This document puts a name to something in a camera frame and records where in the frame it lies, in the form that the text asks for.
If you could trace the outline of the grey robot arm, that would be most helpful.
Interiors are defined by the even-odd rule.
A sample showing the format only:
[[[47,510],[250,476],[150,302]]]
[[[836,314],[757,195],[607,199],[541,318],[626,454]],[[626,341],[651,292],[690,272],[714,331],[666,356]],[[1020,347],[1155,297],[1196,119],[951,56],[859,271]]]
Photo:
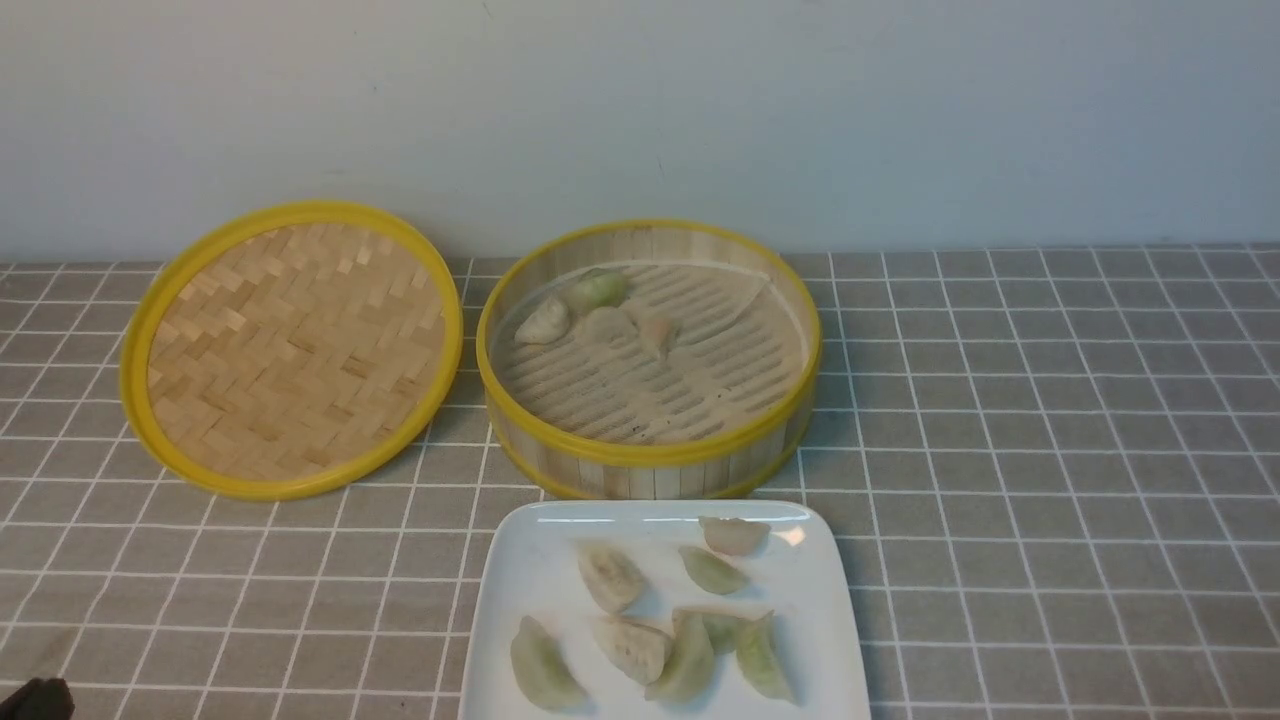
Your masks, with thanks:
[[[76,702],[63,678],[32,678],[1,702],[1,719],[67,720]]]

